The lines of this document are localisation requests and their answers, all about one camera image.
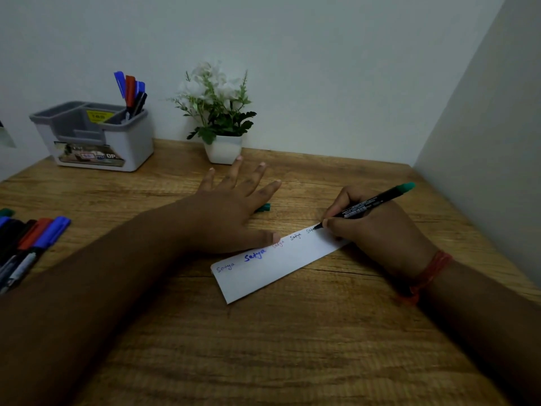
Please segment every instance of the yellow label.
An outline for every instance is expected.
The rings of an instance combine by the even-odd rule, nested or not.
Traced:
[[[88,115],[88,119],[90,120],[90,122],[94,122],[94,123],[97,124],[98,122],[103,122],[105,120],[108,120],[113,115],[115,115],[115,113],[114,112],[107,112],[107,111],[87,110],[87,115]]]

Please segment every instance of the potted plant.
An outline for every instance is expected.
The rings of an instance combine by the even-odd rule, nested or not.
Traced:
[[[253,111],[242,112],[251,101],[246,92],[244,78],[227,79],[219,65],[200,63],[192,74],[186,72],[176,97],[170,98],[200,125],[187,139],[196,134],[203,139],[209,161],[217,164],[232,164],[240,155],[242,137],[252,127],[247,118],[256,115]]]

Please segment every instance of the desk organizer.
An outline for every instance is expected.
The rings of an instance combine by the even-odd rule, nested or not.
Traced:
[[[135,171],[154,152],[148,111],[129,121],[121,105],[69,101],[30,115],[47,149],[65,167]]]

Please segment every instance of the wooden desk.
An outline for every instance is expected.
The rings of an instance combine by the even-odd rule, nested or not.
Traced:
[[[315,224],[342,186],[414,181],[398,203],[456,259],[541,302],[541,293],[409,166],[244,149],[242,171],[282,179],[251,226],[283,235]],[[17,218],[72,225],[34,274],[135,214],[193,193],[209,168],[200,145],[156,141],[135,173],[61,168],[50,159],[0,184]],[[217,166],[217,176],[227,167]],[[187,259],[118,328],[71,400],[76,405],[505,404],[496,386],[354,247],[226,305],[209,266]]]

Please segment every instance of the white paper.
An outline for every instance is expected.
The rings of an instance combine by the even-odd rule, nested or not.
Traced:
[[[243,252],[210,267],[230,304],[349,243],[313,226],[294,232],[266,248]]]

